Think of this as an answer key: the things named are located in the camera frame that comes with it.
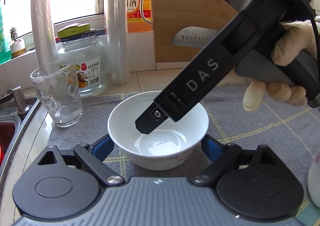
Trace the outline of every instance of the jar label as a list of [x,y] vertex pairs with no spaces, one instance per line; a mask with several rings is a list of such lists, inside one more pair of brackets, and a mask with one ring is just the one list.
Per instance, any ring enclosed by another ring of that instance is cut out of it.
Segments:
[[89,88],[100,83],[100,56],[76,65],[80,89]]

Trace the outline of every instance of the finger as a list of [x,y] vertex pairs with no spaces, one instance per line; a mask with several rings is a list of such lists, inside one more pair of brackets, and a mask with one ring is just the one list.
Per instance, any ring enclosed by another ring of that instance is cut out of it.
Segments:
[[272,60],[276,65],[286,66],[302,49],[312,52],[316,41],[312,25],[302,21],[283,24],[287,32],[276,42]]
[[292,104],[292,106],[295,106],[295,107],[303,106],[303,105],[307,104],[307,101],[308,101],[307,98],[303,97],[302,100],[298,101],[295,104]]
[[266,91],[270,98],[276,102],[285,102],[291,96],[290,87],[284,83],[267,84]]
[[265,90],[266,83],[253,80],[245,91],[243,97],[243,108],[247,112],[256,111],[259,108]]
[[291,96],[285,101],[286,104],[297,104],[306,96],[306,90],[302,86],[292,86],[290,89]]

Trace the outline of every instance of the orange bottle label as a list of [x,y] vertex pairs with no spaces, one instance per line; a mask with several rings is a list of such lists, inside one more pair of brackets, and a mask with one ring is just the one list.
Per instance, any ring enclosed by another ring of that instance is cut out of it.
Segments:
[[[140,13],[141,0],[127,0],[127,20],[128,22],[144,22]],[[143,15],[146,19],[151,20],[150,0],[143,0]]]

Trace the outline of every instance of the glass jar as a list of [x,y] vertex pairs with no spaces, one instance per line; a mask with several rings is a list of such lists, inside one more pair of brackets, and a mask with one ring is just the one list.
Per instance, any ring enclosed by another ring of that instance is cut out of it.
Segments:
[[76,61],[80,96],[102,92],[106,86],[107,49],[96,37],[96,30],[90,29],[89,24],[73,24],[58,31],[58,37],[62,42],[58,58],[71,57]]

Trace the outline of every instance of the red object in sink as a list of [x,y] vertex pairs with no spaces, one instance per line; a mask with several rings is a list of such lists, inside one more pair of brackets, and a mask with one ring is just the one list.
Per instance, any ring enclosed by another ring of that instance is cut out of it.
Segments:
[[2,163],[3,157],[4,157],[4,153],[2,153],[2,151],[1,151],[1,146],[0,146],[0,165],[1,165],[1,163]]
[[0,122],[0,164],[15,134],[15,125],[11,122]]

